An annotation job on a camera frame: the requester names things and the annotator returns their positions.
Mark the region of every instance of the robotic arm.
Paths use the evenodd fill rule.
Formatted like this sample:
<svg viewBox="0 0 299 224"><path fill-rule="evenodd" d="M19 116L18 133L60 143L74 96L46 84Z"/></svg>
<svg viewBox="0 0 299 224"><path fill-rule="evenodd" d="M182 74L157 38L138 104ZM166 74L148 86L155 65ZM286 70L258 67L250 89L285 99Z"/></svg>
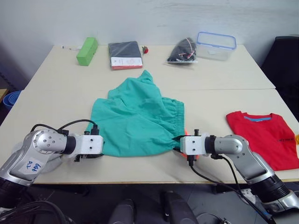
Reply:
<svg viewBox="0 0 299 224"><path fill-rule="evenodd" d="M66 158L101 156L103 138L98 135L66 136L51 129L29 133L20 150L13 153L0 168L0 213L16 207L22 193L30 186L53 154Z"/></svg>
<svg viewBox="0 0 299 224"><path fill-rule="evenodd" d="M262 201L271 214L299 209L299 199L286 188L272 168L241 136L228 135L224 138L202 134L180 138L180 150L188 156L225 154L234 163L246 183Z"/></svg>

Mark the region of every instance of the green sponge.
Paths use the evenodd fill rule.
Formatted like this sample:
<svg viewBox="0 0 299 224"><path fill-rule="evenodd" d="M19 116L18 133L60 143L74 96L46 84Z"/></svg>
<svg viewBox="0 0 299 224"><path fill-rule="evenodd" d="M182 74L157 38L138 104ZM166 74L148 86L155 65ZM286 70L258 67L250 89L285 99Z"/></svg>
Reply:
<svg viewBox="0 0 299 224"><path fill-rule="evenodd" d="M86 38L81 50L77 54L79 65L88 66L98 48L98 42L94 37Z"/></svg>

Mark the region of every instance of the black chair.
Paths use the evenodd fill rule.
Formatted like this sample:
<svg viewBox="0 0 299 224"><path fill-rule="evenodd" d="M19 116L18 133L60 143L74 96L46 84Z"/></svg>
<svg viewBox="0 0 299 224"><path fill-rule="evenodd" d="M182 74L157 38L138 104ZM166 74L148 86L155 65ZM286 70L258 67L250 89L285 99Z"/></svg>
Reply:
<svg viewBox="0 0 299 224"><path fill-rule="evenodd" d="M299 121L299 37L276 37L261 69Z"/></svg>

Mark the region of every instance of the white label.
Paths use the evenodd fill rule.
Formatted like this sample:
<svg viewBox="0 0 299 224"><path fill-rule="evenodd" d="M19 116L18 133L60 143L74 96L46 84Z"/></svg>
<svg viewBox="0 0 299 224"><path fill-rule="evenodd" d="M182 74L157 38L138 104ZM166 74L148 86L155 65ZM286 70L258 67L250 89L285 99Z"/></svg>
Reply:
<svg viewBox="0 0 299 224"><path fill-rule="evenodd" d="M140 57L111 57L111 66L142 66Z"/></svg>
<svg viewBox="0 0 299 224"><path fill-rule="evenodd" d="M38 174L44 164L37 159L29 158L29 160L18 170L23 174Z"/></svg>

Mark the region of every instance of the white table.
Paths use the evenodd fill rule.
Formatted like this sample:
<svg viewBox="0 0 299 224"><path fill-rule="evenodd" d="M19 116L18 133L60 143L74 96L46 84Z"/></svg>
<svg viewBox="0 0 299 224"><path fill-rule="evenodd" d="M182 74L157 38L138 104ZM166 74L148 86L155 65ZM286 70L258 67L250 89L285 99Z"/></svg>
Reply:
<svg viewBox="0 0 299 224"><path fill-rule="evenodd" d="M198 58L192 66L165 63L174 46L148 46L143 56L147 69L160 88L170 90L274 89L243 45L227 61ZM78 65L77 51L54 46L26 90L110 90L143 69L111 70L108 47L99 46L90 65Z"/></svg>
<svg viewBox="0 0 299 224"><path fill-rule="evenodd" d="M173 46L148 46L144 69L153 76L165 97L185 104L185 126L191 132L199 128L216 136L231 134L225 116L241 110L251 114L277 113L290 128L299 133L299 124L278 95L273 84L259 69L245 47L226 62L200 59L192 66L170 66L164 63ZM138 77L143 69L113 71L109 67L107 46L99 46L88 67L79 66L76 51L53 47L11 112L0 127L0 164L8 158L14 145L23 140L31 127L44 123L59 127L77 119L86 119L97 98L106 98L108 90L127 77ZM83 133L85 123L73 125L70 131ZM224 161L200 157L199 171L215 180L233 182ZM299 170L279 171L284 181L299 179ZM117 158L103 156L68 161L55 171L40 175L36 183L205 183L176 152L148 157Z"/></svg>
<svg viewBox="0 0 299 224"><path fill-rule="evenodd" d="M241 110L250 114L277 113L289 127L299 133L299 123L287 108L276 90L206 90L180 91L161 88L165 97L181 100L185 104L185 126L191 132L199 128L216 136L231 134L225 116ZM31 127L44 123L53 127L69 121L89 118L96 98L106 98L107 91L79 88L74 92L32 91L20 95L0 127L0 164L9 156L13 146L22 141ZM73 125L70 130L83 133L86 124ZM233 183L233 177L224 161L200 157L197 169L215 180ZM299 170L276 172L284 181L299 180ZM36 183L205 183L187 166L185 158L176 152L165 154L117 158L103 156L97 159L63 163L55 171L40 175Z"/></svg>

